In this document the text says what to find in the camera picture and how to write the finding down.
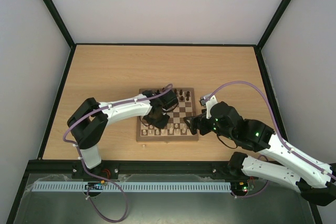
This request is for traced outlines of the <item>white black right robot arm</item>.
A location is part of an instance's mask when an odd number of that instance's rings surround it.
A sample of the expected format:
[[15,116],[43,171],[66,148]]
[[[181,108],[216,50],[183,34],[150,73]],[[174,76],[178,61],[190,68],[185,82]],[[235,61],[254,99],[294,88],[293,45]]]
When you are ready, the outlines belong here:
[[277,161],[273,164],[234,152],[227,165],[232,176],[259,177],[281,184],[318,206],[326,206],[335,200],[335,164],[323,163],[304,154],[265,123],[243,119],[225,102],[208,101],[202,114],[186,116],[184,122],[192,134],[213,132],[244,150]]

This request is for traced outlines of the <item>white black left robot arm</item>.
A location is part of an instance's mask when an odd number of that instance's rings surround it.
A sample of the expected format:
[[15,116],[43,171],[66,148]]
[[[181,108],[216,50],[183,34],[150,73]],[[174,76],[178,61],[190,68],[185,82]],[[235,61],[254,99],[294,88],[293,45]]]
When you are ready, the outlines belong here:
[[162,91],[145,90],[135,97],[114,102],[97,102],[95,98],[88,98],[68,119],[68,130],[63,140],[77,148],[85,168],[93,169],[102,161],[98,142],[107,126],[128,118],[141,117],[147,124],[163,129],[170,119],[167,114],[169,109],[178,103],[171,83]]

